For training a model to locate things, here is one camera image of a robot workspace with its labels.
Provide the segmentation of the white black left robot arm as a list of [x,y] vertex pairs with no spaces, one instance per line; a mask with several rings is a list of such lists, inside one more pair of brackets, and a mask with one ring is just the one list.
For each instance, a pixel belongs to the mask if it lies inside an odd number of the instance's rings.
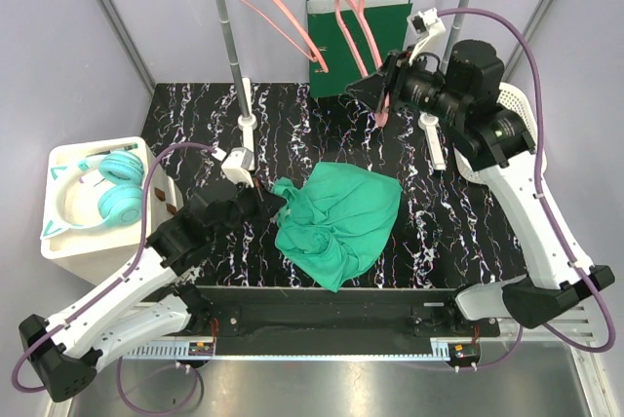
[[102,284],[48,318],[22,321],[19,362],[31,365],[52,401],[63,402],[138,346],[170,334],[203,333],[213,319],[211,302],[196,286],[176,281],[203,262],[219,237],[248,220],[273,218],[286,203],[258,181],[196,191]]

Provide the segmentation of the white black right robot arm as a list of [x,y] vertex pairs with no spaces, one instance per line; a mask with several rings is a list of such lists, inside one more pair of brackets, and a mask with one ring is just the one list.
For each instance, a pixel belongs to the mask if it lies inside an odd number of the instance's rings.
[[522,279],[458,290],[442,313],[446,330],[464,335],[486,318],[535,328],[614,284],[612,270],[595,265],[576,245],[548,200],[547,186],[538,183],[537,145],[522,117],[498,101],[504,65],[495,48],[460,41],[445,72],[427,70],[428,57],[393,51],[346,92],[374,112],[388,103],[393,110],[410,107],[438,118],[502,207],[526,264]]

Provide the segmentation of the green tank top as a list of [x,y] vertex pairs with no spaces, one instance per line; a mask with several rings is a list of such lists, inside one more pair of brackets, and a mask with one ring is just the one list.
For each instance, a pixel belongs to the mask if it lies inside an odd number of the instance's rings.
[[281,177],[272,192],[286,200],[276,216],[275,247],[320,287],[337,292],[381,255],[402,186],[354,165],[320,162],[302,187]]

